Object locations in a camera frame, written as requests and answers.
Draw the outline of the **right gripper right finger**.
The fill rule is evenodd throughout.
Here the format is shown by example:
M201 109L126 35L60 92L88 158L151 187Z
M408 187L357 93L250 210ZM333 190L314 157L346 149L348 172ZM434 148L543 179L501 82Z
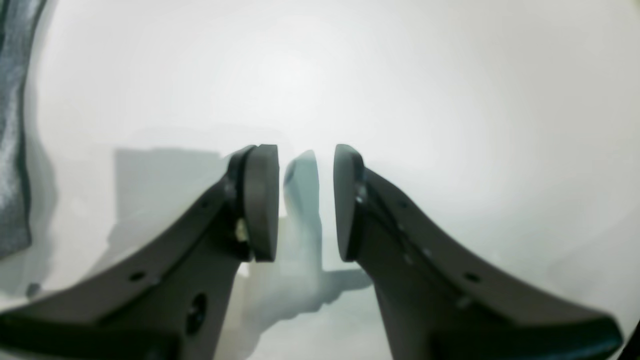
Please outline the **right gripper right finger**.
M334 149L337 243L370 277L394 360L606 360L624 344L614 317L483 260L404 192Z

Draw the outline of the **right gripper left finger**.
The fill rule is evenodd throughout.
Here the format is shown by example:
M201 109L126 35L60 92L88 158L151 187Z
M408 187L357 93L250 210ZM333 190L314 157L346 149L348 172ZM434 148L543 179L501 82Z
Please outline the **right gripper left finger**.
M1 349L34 360L211 360L244 262L273 262L276 145L224 176L149 244L69 289L1 314Z

